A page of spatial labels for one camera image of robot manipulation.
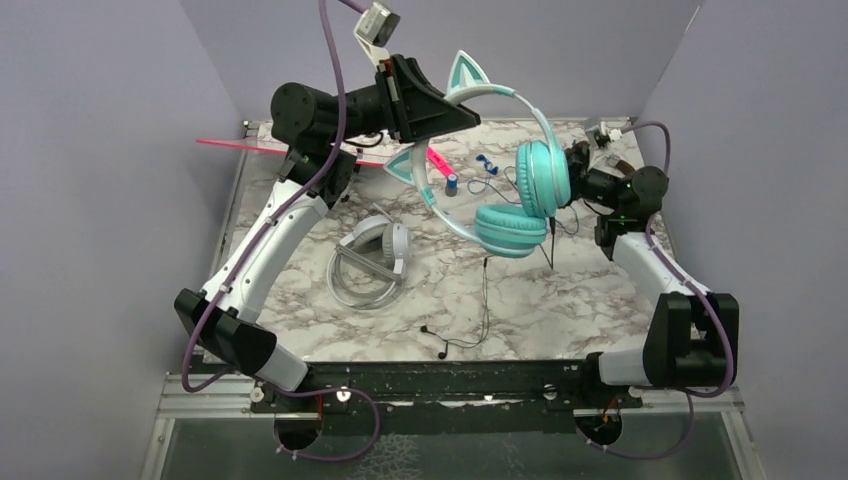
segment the purple wall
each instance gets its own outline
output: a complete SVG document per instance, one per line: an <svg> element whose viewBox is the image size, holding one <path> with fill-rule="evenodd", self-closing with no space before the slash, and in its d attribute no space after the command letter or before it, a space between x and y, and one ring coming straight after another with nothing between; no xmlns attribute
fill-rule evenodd
<svg viewBox="0 0 848 480"><path fill-rule="evenodd" d="M135 478L240 117L177 0L4 0L0 51L0 478Z"/></svg>
<svg viewBox="0 0 848 480"><path fill-rule="evenodd" d="M181 0L224 86L245 118L270 118L286 82L335 92L318 4L303 0ZM348 89L373 82L353 39L358 19L329 2ZM391 52L416 57L438 88L461 49L494 82L549 116L637 115L701 0L388 0L401 15ZM529 114L517 102L469 103L482 115Z"/></svg>
<svg viewBox="0 0 848 480"><path fill-rule="evenodd" d="M672 135L681 263L742 307L739 384L771 479L844 478L848 2L707 0L643 118ZM660 137L639 135L646 161Z"/></svg>

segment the marble surface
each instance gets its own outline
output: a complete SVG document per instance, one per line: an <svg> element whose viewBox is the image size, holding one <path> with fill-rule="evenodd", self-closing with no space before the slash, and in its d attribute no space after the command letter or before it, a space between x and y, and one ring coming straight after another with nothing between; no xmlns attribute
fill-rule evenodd
<svg viewBox="0 0 848 480"><path fill-rule="evenodd" d="M579 121L554 122L563 145L582 140ZM623 119L610 119L623 125ZM259 139L270 139L262 125ZM483 153L501 169L514 164L519 143L541 139L532 121L486 121L477 128L439 137L431 146L460 176L460 192L443 193L440 173L429 172L439 203L471 223L475 209L503 203L491 189L471 195L467 181L485 172L474 157ZM390 154L390 141L374 149ZM634 167L643 165L632 134L616 142L609 155ZM609 170L606 158L593 162ZM279 155L251 153L243 174L243 196L231 246L240 242L267 199L282 162ZM517 200L503 174L492 184ZM435 360L442 342L420 332L427 325L444 337L476 341L484 312L482 259L477 245L450 232L411 186L382 169L363 167L339 203L300 244L272 288L259 324L274 332L294 354L312 361ZM363 218L378 213L372 202L409 227L414 255L399 299L379 310L358 311L338 304L326 285L327 262L336 242ZM598 350L641 345L652 306L641 297L627 274L608 261L593 240L595 214L582 203L561 210L557 218L576 235L557 231L554 270L537 249L520 260L492 258L488 266L490 333L476 348L451 348L449 360L577 358ZM550 250L550 238L545 243ZM374 280L353 268L343 271L354 284Z"/></svg>

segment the headphone headband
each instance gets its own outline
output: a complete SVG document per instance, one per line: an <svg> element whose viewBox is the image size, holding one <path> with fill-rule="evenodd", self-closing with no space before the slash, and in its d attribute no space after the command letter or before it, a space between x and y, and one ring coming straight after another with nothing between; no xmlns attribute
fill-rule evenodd
<svg viewBox="0 0 848 480"><path fill-rule="evenodd" d="M530 109L530 113L533 115L533 118L536 119L536 122L539 123L539 126L542 127L542 131L545 135L546 144L548 146L549 151L553 151L554 149L560 149L559 142L556 139L556 135L554 134L553 128L551 128L550 123L548 122L545 115L538 108L534 107L530 101L528 101L523 96L519 95L515 89L505 87L503 85L495 85L491 83L486 84L478 84L474 86L469 86L457 90L450 91L447 95L445 95L444 100L450 102L453 105L458 105L468 99L481 97L484 95L502 95L510 98L514 98L519 102L523 103L528 109ZM415 142L409 150L409 158L410 163L412 165L412 178L415 183L416 188L418 189L418 193L424 198L424 202L430 207L436 215L444 221L448 227L456 232L460 237L470 240L475 243L481 243L480 237L471 229L463 225L459 220L450 216L447 212L442 210L438 204L436 203L436 196L433 194L433 190L430 188L429 181L427 179L427 147L430 145L429 139L419 140ZM551 175L556 174L556 169L558 166L555 162L551 162ZM535 174L543 175L545 172L533 172L531 168L530 172L528 172L531 177L535 177ZM562 196L562 192L559 191L556 184L554 184L554 193L557 197Z"/></svg>

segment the wire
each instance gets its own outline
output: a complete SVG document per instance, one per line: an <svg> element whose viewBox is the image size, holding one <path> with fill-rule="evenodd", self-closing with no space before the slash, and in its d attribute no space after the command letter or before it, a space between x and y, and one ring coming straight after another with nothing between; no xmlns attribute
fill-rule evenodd
<svg viewBox="0 0 848 480"><path fill-rule="evenodd" d="M350 6L351 8L353 8L354 10L356 10L360 13L362 13L364 11L364 9L362 7L360 7L359 5L357 5L356 3L352 2L352 1L346 1L346 0L341 0L341 1L342 1L342 3ZM200 319L198 320L197 325L194 327L194 331L192 332L191 337L189 338L189 342L188 342L188 346L186 347L186 351L183 354L182 373L180 375L180 377L181 377L180 380L181 380L183 388L189 393L196 393L196 392L203 390L207 386L211 385L214 381L218 380L223 375L225 375L226 373L229 373L232 370L229 367L225 368L225 369L219 371L218 373L216 373L215 375L213 375L208 380L206 380L205 382L201 383L198 386L192 386L189 383L188 371L189 371L189 368L191 366L191 357L194 353L194 347L195 347L195 345L197 345L197 342L200 338L200 333L203 331L203 327L206 325L206 322L209 321L209 317L212 315L212 312L215 310L217 305L223 299L224 292L229 289L230 285L233 283L233 280L236 278L238 273L244 267L244 264L247 262L247 259L250 257L251 253L253 253L253 251L256 249L257 245L259 245L259 243L261 242L264 235L270 229L271 225L275 223L274 221L279 219L286 212L286 210L288 210L301 196L303 196L304 193L309 191L319 180L321 180L322 177L324 177L324 175L327 174L327 172L333 166L333 164L336 161L336 158L339 155L339 150L341 149L341 145L342 145L343 140L344 140L344 132L345 132L346 124L347 124L347 103L346 103L346 97L345 97L344 80L342 78L341 65L340 65L340 62L339 62L338 52L336 51L336 43L335 43L335 40L333 40L333 32L331 31L331 28L330 28L330 19L327 15L327 1L326 0L319 0L319 2L318 2L318 12L319 12L320 17L321 17L321 27L324 30L324 38L327 41L327 50L329 50L329 53L330 53L330 61L333 65L333 74L334 74L335 80L336 80L336 90L338 91L338 95L337 95L338 100L337 101L338 101L338 104L339 104L339 121L338 121L338 127L336 129L335 142L333 144L332 150L330 151L330 154L327 156L327 160L324 162L324 165L318 170L318 172L312 178L310 178L300 188L300 190L298 190L292 197L290 197L282 205L280 205L271 214L272 222L264 223L259 228L259 230L256 232L256 235L254 235L253 238L248 242L248 244L244 248L241 256L238 258L238 260L235 262L233 267L230 269L229 275L227 275L227 277L222 282L221 288L218 290L218 292L215 293L215 295L212 297L212 300L209 302L209 305L207 305L207 307L204 309L203 313L201 314ZM273 387L275 390L282 393L283 395L288 396L288 397L293 397L293 398L312 397L312 396L316 396L316 395L324 395L326 393L335 393L337 391L342 390L341 388L330 388L330 389L318 390L318 391L314 391L314 392L295 393L295 392L286 392L285 390L279 388L278 386L276 386L276 385L274 385L270 382L268 382L267 384L270 385L271 387ZM371 408L374 410L374 418L375 418L375 420L374 420L374 425L375 425L374 426L374 433L372 433L371 438L369 439L368 443L366 443L366 445L364 447L357 450L356 452L353 452L353 453L347 454L347 455L341 455L341 456L338 456L338 457L323 457L323 456L310 455L310 454L302 454L301 455L302 457L314 459L314 460L327 461L327 462L340 462L340 461L350 460L350 459L353 459L353 458L356 458L356 457L363 455L371 447L373 447L374 444L377 442L377 438L379 437L379 434L380 434L380 411L377 408L376 402L374 402L374 400L371 397L369 397L365 392L363 392L361 390L351 388L351 389L347 389L347 391L349 391L350 393L359 395L360 397L364 398L366 401L368 401L368 403L371 405ZM280 450L292 453L293 455L296 455L295 452L291 452L290 450L286 449L282 445L280 445Z"/></svg>
<svg viewBox="0 0 848 480"><path fill-rule="evenodd" d="M665 161L663 162L663 173L668 176L668 169L671 164L671 136L668 131L668 127L665 126L662 122L650 121L640 123L638 125L631 125L628 127L624 127L621 129L621 133L627 133L633 130L638 130L644 127L657 127L663 131L663 135L665 136ZM724 326L722 326L721 321L718 318L718 314L716 313L713 306L710 304L710 301L707 299L707 296L701 292L698 287L692 282L692 280L687 277L683 272L677 269L674 263L665 255L665 253L661 252L660 248L657 248L656 242L653 239L653 230L652 226L654 220L656 219L656 214L651 215L648 219L648 224L645 227L645 240L648 242L648 246L651 250L654 251L654 254L657 258L662 262L662 264L671 272L671 274L680 281L684 286L686 286L689 290L691 290L698 300L701 301L701 304L704 306L704 310L709 315L710 320L713 323L713 326L716 329L716 333L718 333L719 341L721 342L722 349L724 350L724 358L727 363L727 366L724 371L724 378L722 379L721 385L718 388L711 392L696 392L690 389L683 389L684 392L699 398L714 398L722 393L726 392L728 388L730 388L730 384L733 382L733 350L730 347L730 339L727 337L727 332L724 331Z"/></svg>
<svg viewBox="0 0 848 480"><path fill-rule="evenodd" d="M288 448L286 448L285 445L283 445L283 442L280 441L280 431L279 431L279 428L277 427L276 422L275 422L275 424L274 424L274 440L277 442L277 453L285 452L285 453L291 455L293 460L296 460L298 457L300 457L300 458L305 458L307 460L317 460L319 462L331 462L331 463L346 462L348 460L353 460L354 458L361 457L362 455L367 453L368 450L370 450L371 447L373 447L377 443L377 439L380 437L380 408L377 406L377 402L375 402L373 398L371 398L367 393L363 392L362 390L359 390L357 388L333 387L333 388L325 388L325 389L321 389L321 390L314 390L314 391L311 391L311 392L297 392L297 393L295 393L295 392L287 392L287 391L281 389L280 387L278 387L278 386L276 386L272 383L268 383L267 385L270 385L272 388L274 388L274 390L276 390L280 394L282 394L286 397L289 397L289 398L309 398L309 397L318 397L320 395L328 395L328 394L336 393L336 392L349 392L349 393L352 393L354 395L361 397L363 400L368 402L368 405L371 407L371 410L374 412L374 431L371 432L371 437L365 443L365 446L363 446L362 448L360 448L359 450L357 450L353 453L329 457L329 456L324 456L324 455L315 455L313 453L302 453L300 450L289 450Z"/></svg>
<svg viewBox="0 0 848 480"><path fill-rule="evenodd" d="M621 133L624 134L645 127L657 127L663 131L663 135L665 136L665 161L663 162L663 172L666 176L668 176L668 167L671 165L671 135L668 133L668 127L666 127L664 123L651 121L640 123L638 125L628 125L621 129Z"/></svg>
<svg viewBox="0 0 848 480"><path fill-rule="evenodd" d="M429 330L427 333L435 336L447 345L462 349L474 348L486 341L492 327L492 319L489 316L489 275L487 269L489 267L489 259L493 256L494 255L488 255L483 258L483 318L480 322L480 335L477 341L469 342L468 340L462 340L461 338L444 338L438 333Z"/></svg>
<svg viewBox="0 0 848 480"><path fill-rule="evenodd" d="M649 125L660 128L663 131L663 134L665 135L665 162L663 163L663 173L665 173L667 176L669 164L671 163L671 139L669 136L668 127L666 127L661 122L645 122L639 125L625 127L621 130L621 132L626 133L632 130L647 127ZM689 404L689 424L686 427L686 431L683 433L683 436L681 436L680 440L678 440L678 442L674 446L672 446L665 452L654 455L633 455L613 450L607 446L599 445L590 440L588 437L586 438L586 443L592 446L593 448L600 450L604 453L609 453L616 457L626 458L628 460L659 460L674 455L683 447L685 447L686 444L689 442L689 439L692 437L692 431L695 429L695 405L692 403L692 397L694 396L699 398L714 398L721 395L722 393L726 392L728 388L730 388L730 384L733 381L734 375L733 350L730 348L730 339L727 337L727 332L724 331L724 327L722 326L721 321L718 318L718 314L716 313L713 306L710 304L706 295L694 285L691 279L686 277L683 272L677 269L674 263L664 253L660 251L660 248L657 248L657 244L656 242L654 242L653 239L653 230L651 229L651 226L653 225L655 219L656 214L651 215L651 217L648 218L648 224L645 227L645 240L647 241L650 249L654 251L654 254L663 263L663 265L665 265L668 271L671 272L671 274L675 278L677 278L677 280L683 283L683 285L689 288L689 290L695 293L695 296L698 297L698 300L700 300L701 304L704 306L707 315L709 315L710 320L712 321L713 326L715 326L716 332L718 333L719 340L721 341L721 346L724 349L724 356L727 367L724 371L724 379L722 380L721 385L719 385L718 388L711 392L696 392L688 388L680 389L680 391L686 395L686 402Z"/></svg>
<svg viewBox="0 0 848 480"><path fill-rule="evenodd" d="M180 375L180 380L185 391L189 393L197 393L204 388L211 385L214 381L218 380L225 374L231 371L230 368L226 368L224 370L219 371L212 377L210 377L205 382L201 383L198 386L192 386L188 380L188 371L191 367L191 357L194 354L194 347L197 345L198 340L200 339L200 332L203 331L203 327L206 325L206 322L209 321L209 317L212 315L212 312L215 311L215 308L224 298L224 292L228 291L230 285L232 285L233 280L235 280L236 276L241 272L241 269L244 267L244 264L247 263L247 259L262 241L265 234L268 230L271 229L271 226L276 223L276 221L283 216L283 214L288 210L304 193L308 192L333 166L336 162L336 158L339 156L339 150L341 150L342 141L344 140L344 132L345 127L347 126L347 99L345 96L345 88L344 88L344 80L342 79L341 72L341 64L339 62L339 55L336 51L336 42L333 40L333 32L330 30L330 19L327 16L327 1L319 0L318 2L318 10L321 16L321 27L324 30L324 38L327 41L327 49L330 51L330 61L333 64L333 74L336 77L336 89L338 90L338 95L336 98L338 99L339 104L339 123L336 129L336 140L333 144L333 148L330 151L330 155L327 157L327 161L324 162L324 165L318 172L310 178L294 195L292 195L288 200L283 202L282 205L277 207L276 210L271 214L271 222L263 223L259 230L257 230L256 235L250 239L247 246L245 246L242 251L241 256L239 256L238 260L236 260L233 267L230 269L229 275L224 279L221 283L221 287L215 292L215 295L212 297L212 300L203 310L203 313L200 315L200 318L197 321L197 325L194 327L194 331L191 333L191 337L188 341L188 346L186 346L185 353L183 354L183 363L182 363L182 374Z"/></svg>
<svg viewBox="0 0 848 480"><path fill-rule="evenodd" d="M379 138L377 138L377 140L374 140L372 143L359 143L359 142L354 142L353 140L345 140L344 142L345 142L346 144L348 144L348 145L352 146L352 147L357 147L357 148L374 148L374 147L376 147L376 146L380 145L381 143L383 143L383 139L384 139L384 138L386 138L386 134L385 134L385 133L383 133L383 131L381 130L381 131L378 133L378 137L379 137Z"/></svg>
<svg viewBox="0 0 848 480"><path fill-rule="evenodd" d="M683 435L680 436L680 440L677 441L671 448L662 452L655 453L652 455L634 455L632 453L620 452L613 448L609 448L607 445L600 445L595 443L589 437L583 433L579 428L577 429L581 435L586 439L586 444L591 446L592 448L599 450L603 453L608 453L614 457L624 458L627 460L660 460L666 457L670 457L675 453L679 452L689 443L689 440L692 438L692 431L695 429L695 405L692 403L692 396L688 393L686 394L686 402L689 404L689 422L686 425L686 431L683 432Z"/></svg>
<svg viewBox="0 0 848 480"><path fill-rule="evenodd" d="M518 192L518 185L515 184L515 180L509 178L509 173L507 173L507 172L510 171L510 169L515 170L515 167L513 167L512 165L509 165L509 166L504 167L503 170L501 170L501 171L503 172L504 177L506 177L506 181L509 182L509 184L512 186L512 189L515 190L516 192ZM476 179L476 178L469 180L468 183L466 184L466 188L468 189L468 193L470 193L471 195L482 195L483 192L485 192L487 189L492 189L505 202L510 203L512 205L520 205L521 204L520 201L510 200L509 198L506 197L506 195L503 194L503 192L501 192L497 187L492 185L491 181L492 181L492 177L494 177L494 176L495 175L493 175L491 172L487 172L486 178L483 179L483 180L479 180L479 179ZM472 190L471 185L477 185L477 184L482 185L482 187L479 190ZM562 222L560 222L559 220L557 220L556 223L557 223L557 225L559 225L559 227L562 229L562 231L565 232L566 235L568 235L569 237L573 237L573 236L577 235L577 232L580 231L580 217L577 215L577 210L575 210L574 207L569 205L568 208L570 208L571 211L574 213L574 222L577 224L577 228L575 228L573 231L571 231L571 230L565 228L565 225Z"/></svg>

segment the blue earbud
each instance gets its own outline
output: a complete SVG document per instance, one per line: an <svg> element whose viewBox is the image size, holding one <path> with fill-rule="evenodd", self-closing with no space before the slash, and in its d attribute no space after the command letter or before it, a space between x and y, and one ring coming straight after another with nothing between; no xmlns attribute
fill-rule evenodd
<svg viewBox="0 0 848 480"><path fill-rule="evenodd" d="M492 174L492 175L498 174L498 167L495 166L495 165L492 165L492 162L490 162L489 159L486 158L486 156L483 155L482 153L480 155L477 155L477 161L483 162L483 168L486 169L486 171L489 172L490 174Z"/></svg>

